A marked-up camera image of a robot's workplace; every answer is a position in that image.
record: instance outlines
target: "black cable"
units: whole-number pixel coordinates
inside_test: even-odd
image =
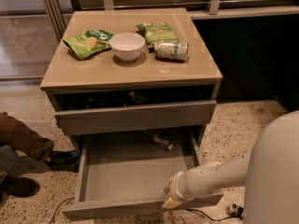
[[[197,209],[185,209],[185,210],[189,211],[189,212],[199,212],[199,213],[205,215],[207,218],[209,218],[212,221],[222,221],[222,220],[229,219],[229,218],[238,218],[238,217],[225,217],[223,219],[214,219],[214,218],[210,217],[209,215],[207,215],[206,213],[204,213],[203,211],[200,211]]]
[[[74,199],[74,197],[73,197],[73,198],[65,199],[65,200],[63,200],[63,201],[57,206],[57,208],[56,208],[56,210],[55,210],[55,212],[54,212],[54,214],[53,214],[53,216],[52,216],[52,218],[51,218],[49,224],[52,223],[52,221],[55,219],[59,207],[60,207],[63,203],[65,203],[65,202],[67,202],[67,201],[71,201],[72,199]]]

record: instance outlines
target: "silver can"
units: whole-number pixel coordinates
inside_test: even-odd
[[[155,56],[162,59],[186,61],[188,58],[188,43],[158,41],[155,42]]]

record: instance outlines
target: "white robotic arm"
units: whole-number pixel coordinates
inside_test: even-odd
[[[244,185],[243,224],[299,223],[299,111],[271,122],[252,151],[223,165],[207,163],[175,174],[164,187],[163,207]]]

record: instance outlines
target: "drawer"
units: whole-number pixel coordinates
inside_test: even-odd
[[[208,124],[216,101],[58,111],[54,117],[65,135],[114,133]]]
[[[199,165],[191,128],[167,129],[171,150],[153,145],[148,133],[86,135],[71,220],[161,213],[168,179]],[[184,203],[178,209],[215,205],[222,193]]]

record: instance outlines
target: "snack packet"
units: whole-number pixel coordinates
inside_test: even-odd
[[[145,37],[149,49],[153,49],[156,41],[178,42],[176,35],[166,22],[140,23],[136,27]]]
[[[96,52],[110,49],[109,40],[113,35],[104,30],[89,30],[81,35],[64,38],[63,41],[80,60],[84,60]]]

